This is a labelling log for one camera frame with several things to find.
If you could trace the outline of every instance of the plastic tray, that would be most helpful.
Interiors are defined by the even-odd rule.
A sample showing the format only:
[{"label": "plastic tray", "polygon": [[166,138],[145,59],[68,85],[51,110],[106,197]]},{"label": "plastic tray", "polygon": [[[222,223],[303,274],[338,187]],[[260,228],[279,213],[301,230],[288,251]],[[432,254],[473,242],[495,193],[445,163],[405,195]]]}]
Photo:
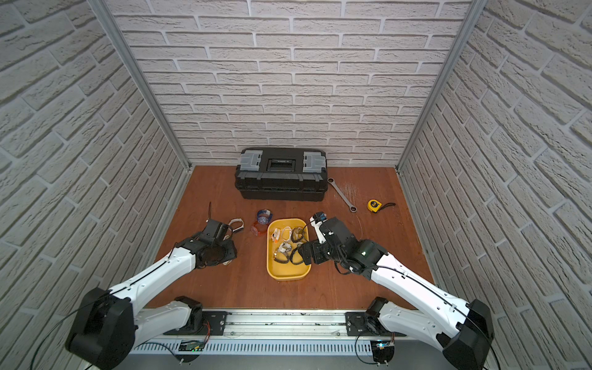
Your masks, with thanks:
[{"label": "plastic tray", "polygon": [[[306,222],[302,221],[299,218],[284,218],[282,220],[275,220],[267,229],[267,273],[272,278],[278,281],[289,281],[289,280],[299,280],[305,277],[308,272],[310,271],[311,265],[305,265],[303,263],[299,265],[293,265],[291,263],[278,263],[274,261],[274,252],[279,247],[279,245],[284,241],[282,237],[279,237],[279,241],[276,243],[272,238],[272,234],[276,228],[282,230],[284,227],[290,226],[292,229],[295,227],[304,227],[304,238],[308,240],[308,227],[306,226]],[[292,248],[296,247],[296,243],[293,243],[292,240],[289,241],[292,244]],[[298,252],[294,255],[294,261],[298,262],[301,260],[300,255]]]}]

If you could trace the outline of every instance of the yellow tape measure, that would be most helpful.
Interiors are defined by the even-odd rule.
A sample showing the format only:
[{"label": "yellow tape measure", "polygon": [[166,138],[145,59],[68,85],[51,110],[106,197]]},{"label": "yellow tape measure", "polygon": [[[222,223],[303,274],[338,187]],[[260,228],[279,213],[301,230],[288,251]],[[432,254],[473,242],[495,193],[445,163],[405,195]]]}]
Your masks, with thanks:
[{"label": "yellow tape measure", "polygon": [[383,205],[382,203],[380,203],[376,199],[370,199],[368,201],[368,210],[372,213],[377,213],[378,211],[381,211],[382,209],[393,206],[393,205],[395,205],[393,202],[385,203]]}]

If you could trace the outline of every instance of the white brick wall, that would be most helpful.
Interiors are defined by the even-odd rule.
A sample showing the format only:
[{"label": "white brick wall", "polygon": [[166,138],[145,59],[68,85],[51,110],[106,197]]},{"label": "white brick wall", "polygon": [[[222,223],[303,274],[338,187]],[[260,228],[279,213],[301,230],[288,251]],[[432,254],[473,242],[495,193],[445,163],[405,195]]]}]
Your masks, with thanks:
[{"label": "white brick wall", "polygon": [[[108,3],[194,164],[233,165],[244,146],[281,145],[379,166],[397,164],[469,4]],[[384,138],[371,156],[368,138]]]},{"label": "white brick wall", "polygon": [[[2,3],[0,368],[25,369],[135,273],[181,165],[85,1]],[[36,369],[77,367],[70,324]]]},{"label": "white brick wall", "polygon": [[492,308],[503,368],[592,366],[590,19],[590,0],[490,0],[402,169],[438,280]]}]

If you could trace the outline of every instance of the box end wrench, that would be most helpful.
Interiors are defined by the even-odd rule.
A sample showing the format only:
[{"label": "box end wrench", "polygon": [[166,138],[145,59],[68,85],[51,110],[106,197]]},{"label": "box end wrench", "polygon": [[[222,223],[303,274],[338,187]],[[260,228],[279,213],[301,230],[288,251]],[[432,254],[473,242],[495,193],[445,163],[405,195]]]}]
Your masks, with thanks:
[{"label": "box end wrench", "polygon": [[337,185],[335,184],[335,180],[333,178],[328,178],[327,182],[330,183],[331,185],[333,185],[333,187],[335,188],[335,190],[337,191],[337,193],[341,196],[341,199],[343,199],[343,201],[345,202],[345,204],[348,205],[349,210],[354,213],[358,210],[358,208],[353,205],[346,197],[345,194],[343,194],[343,192],[341,191],[341,189],[339,189],[337,187]]}]

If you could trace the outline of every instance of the wooden surface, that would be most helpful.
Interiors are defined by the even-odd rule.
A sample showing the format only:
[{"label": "wooden surface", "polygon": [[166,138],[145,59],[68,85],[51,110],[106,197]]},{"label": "wooden surface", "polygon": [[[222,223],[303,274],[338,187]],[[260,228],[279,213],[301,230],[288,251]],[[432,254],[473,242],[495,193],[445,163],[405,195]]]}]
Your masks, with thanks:
[{"label": "wooden surface", "polygon": [[[382,296],[413,308],[390,290],[361,276],[339,275],[331,261],[313,265],[302,280],[274,280],[265,265],[266,237],[256,237],[249,230],[256,212],[263,208],[273,212],[274,220],[296,217],[308,221],[314,213],[324,211],[328,218],[342,220],[358,239],[374,240],[417,274],[433,281],[393,168],[329,169],[335,183],[357,206],[357,213],[349,212],[332,186],[322,202],[245,200],[234,187],[234,171],[235,167],[229,166],[194,169],[157,259],[170,252],[175,242],[205,227],[210,201],[212,219],[227,223],[240,217],[245,221],[245,230],[233,237],[237,259],[228,266],[192,271],[161,292],[148,307],[165,305],[186,295],[205,307],[366,309],[375,297]],[[366,208],[373,198],[397,205],[373,214]]]}]

